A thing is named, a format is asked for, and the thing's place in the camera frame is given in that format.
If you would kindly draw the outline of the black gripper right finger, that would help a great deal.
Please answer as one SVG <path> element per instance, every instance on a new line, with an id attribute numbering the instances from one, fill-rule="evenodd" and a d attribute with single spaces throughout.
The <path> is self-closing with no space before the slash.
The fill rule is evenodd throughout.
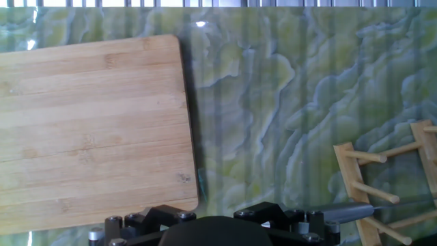
<path id="1" fill-rule="evenodd" d="M 261 202 L 233 214 L 233 218 L 258 225 L 269 223 L 265 229 L 273 245 L 340 244 L 339 222 L 328 220 L 321 210 L 282 209 L 279 204 Z"/>

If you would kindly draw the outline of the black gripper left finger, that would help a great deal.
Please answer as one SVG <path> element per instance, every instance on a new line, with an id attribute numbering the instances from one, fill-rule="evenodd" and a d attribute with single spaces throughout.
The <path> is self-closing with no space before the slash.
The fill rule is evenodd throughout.
<path id="1" fill-rule="evenodd" d="M 111 215 L 104 220 L 104 226 L 92 228 L 88 233 L 89 246 L 128 245 L 129 240 L 139 240 L 141 244 L 157 243 L 142 236 L 157 236 L 161 226 L 170 228 L 179 223 L 196 220 L 193 211 L 182 210 L 168 205 L 147 207 L 138 213 L 124 217 Z"/>

